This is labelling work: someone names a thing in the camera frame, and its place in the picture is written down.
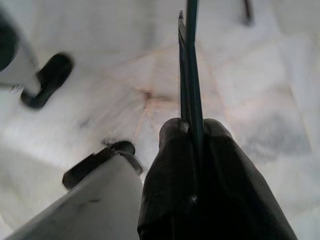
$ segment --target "white marble tile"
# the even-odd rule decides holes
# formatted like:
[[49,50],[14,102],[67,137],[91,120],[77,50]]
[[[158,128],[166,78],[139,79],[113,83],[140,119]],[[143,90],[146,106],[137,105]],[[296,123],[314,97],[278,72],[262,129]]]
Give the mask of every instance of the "white marble tile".
[[180,105],[176,102],[151,99],[146,106],[146,114],[159,139],[159,132],[163,124],[169,119],[180,118]]
[[320,206],[312,206],[289,222],[298,239],[317,240],[320,236]]
[[213,70],[218,92],[227,107],[236,107],[287,82],[277,44],[270,44]]
[[179,48],[171,47],[157,54],[151,75],[152,95],[169,101],[180,99]]
[[104,138],[132,140],[143,97],[128,85],[76,67],[42,110],[18,102],[2,138],[44,162],[70,168],[99,151]]
[[315,34],[294,34],[281,41],[290,86],[301,111],[320,105],[320,41]]
[[303,121],[313,151],[320,157],[320,105],[303,113]]
[[156,133],[147,114],[143,115],[133,144],[135,155],[139,158],[146,174],[150,169],[159,150],[159,133]]
[[319,31],[319,1],[272,0],[271,3],[279,26],[286,34]]
[[44,0],[37,45],[96,53],[139,51],[158,46],[158,9],[146,0]]
[[0,149],[0,212],[14,231],[67,192],[62,186],[64,170],[19,149]]
[[287,85],[227,109],[226,115],[235,140],[254,163],[311,153],[301,115]]
[[143,92],[152,92],[157,54],[137,57],[106,70],[113,79]]
[[290,222],[303,212],[319,207],[320,161],[316,156],[281,156],[277,161],[256,163],[256,166]]
[[199,3],[197,41],[212,67],[239,58],[281,34],[268,0],[252,0],[254,24],[244,24],[243,1]]
[[1,0],[0,5],[10,14],[16,27],[33,44],[40,16],[39,0]]

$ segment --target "black fabric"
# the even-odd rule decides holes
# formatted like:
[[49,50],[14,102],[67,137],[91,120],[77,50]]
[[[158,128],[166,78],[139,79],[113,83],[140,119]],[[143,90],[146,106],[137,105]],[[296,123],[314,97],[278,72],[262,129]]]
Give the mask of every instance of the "black fabric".
[[144,182],[138,232],[149,239],[296,240],[264,177],[218,121],[204,121],[204,171],[195,177],[188,125],[160,130]]

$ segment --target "marble floor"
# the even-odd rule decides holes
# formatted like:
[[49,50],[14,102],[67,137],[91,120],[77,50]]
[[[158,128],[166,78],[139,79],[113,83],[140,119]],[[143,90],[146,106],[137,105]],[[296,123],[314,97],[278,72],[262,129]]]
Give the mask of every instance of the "marble floor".
[[[252,0],[254,24],[246,26],[241,1],[201,0],[196,51],[204,117],[230,130],[297,237],[318,240],[320,6],[306,2]],[[19,92],[0,91],[4,238],[66,192],[63,173],[101,150],[102,139],[133,141],[149,169],[162,124],[179,116],[177,20],[185,0],[0,3],[39,67],[60,51],[75,61],[40,111],[23,106]]]

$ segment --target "dark metal rod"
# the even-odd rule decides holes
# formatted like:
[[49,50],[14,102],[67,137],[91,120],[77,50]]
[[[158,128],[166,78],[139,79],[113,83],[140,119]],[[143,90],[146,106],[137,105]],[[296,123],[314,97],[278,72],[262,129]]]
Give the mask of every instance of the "dark metal rod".
[[183,23],[182,12],[180,12],[178,19],[181,117],[186,118],[189,123],[201,171],[204,124],[195,49],[198,0],[187,0],[186,11],[186,26]]

